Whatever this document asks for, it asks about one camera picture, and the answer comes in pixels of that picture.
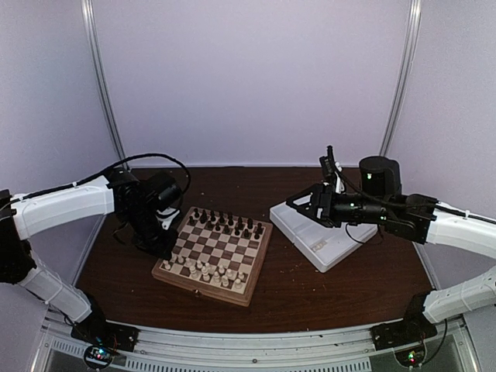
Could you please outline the white tall piece carried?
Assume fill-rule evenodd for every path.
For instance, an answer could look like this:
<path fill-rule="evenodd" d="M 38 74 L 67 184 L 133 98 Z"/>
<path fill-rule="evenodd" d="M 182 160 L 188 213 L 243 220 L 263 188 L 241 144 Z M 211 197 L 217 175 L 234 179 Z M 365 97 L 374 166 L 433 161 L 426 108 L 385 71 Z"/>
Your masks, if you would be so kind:
<path fill-rule="evenodd" d="M 208 283 L 211 280 L 210 271 L 211 271 L 210 263 L 205 263 L 205 265 L 201 269 L 201 272 L 202 272 L 202 280 L 206 283 Z"/>

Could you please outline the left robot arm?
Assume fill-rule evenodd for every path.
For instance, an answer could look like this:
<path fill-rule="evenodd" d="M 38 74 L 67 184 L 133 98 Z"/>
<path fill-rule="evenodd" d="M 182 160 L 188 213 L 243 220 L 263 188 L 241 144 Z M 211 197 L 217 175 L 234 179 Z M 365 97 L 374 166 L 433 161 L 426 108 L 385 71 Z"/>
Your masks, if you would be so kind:
<path fill-rule="evenodd" d="M 115 215 L 133 230 L 133 245 L 168 259 L 177 238 L 171 222 L 184 192 L 164 172 L 141 181 L 117 168 L 84 181 L 30 194 L 1 191 L 1 282 L 25 288 L 62 312 L 95 344 L 111 338 L 111 326 L 96 300 L 68 284 L 34 252 L 40 233 L 81 220 Z"/>

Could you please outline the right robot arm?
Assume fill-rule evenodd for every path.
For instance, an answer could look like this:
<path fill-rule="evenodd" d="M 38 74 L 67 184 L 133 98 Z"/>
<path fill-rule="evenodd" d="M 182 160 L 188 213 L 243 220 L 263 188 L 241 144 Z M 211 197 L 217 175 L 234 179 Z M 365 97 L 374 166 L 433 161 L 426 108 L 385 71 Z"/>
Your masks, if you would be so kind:
<path fill-rule="evenodd" d="M 495 257 L 495 220 L 475 215 L 421 194 L 401 191 L 397 161 L 382 156 L 359 162 L 360 185 L 339 170 L 331 153 L 319 159 L 324 181 L 292 195 L 287 206 L 326 228 L 371 224 L 414 243 L 454 246 Z M 495 303 L 495 269 L 444 290 L 412 300 L 413 313 L 398 323 L 397 334 L 408 343 L 454 315 Z"/>

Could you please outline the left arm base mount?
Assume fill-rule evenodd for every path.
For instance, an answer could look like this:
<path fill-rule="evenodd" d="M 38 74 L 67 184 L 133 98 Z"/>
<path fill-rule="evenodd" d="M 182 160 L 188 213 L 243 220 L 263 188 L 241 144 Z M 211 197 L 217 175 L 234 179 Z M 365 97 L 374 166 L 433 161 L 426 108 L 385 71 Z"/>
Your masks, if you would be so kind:
<path fill-rule="evenodd" d="M 70 322 L 71 336 L 112 350 L 134 351 L 140 331 L 134 326 L 109 322 L 95 298 L 89 294 L 87 297 L 91 313 L 81 322 Z"/>

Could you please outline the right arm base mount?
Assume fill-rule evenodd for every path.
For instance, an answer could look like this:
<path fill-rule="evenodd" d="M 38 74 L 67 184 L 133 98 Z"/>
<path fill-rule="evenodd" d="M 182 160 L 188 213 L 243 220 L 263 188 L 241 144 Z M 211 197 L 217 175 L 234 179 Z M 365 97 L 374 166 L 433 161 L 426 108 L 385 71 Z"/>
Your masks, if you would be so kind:
<path fill-rule="evenodd" d="M 412 297 L 401 320 L 385 322 L 370 328 L 376 350 L 385 350 L 421 342 L 437 335 L 437 328 L 424 315 L 424 302 L 429 292 Z"/>

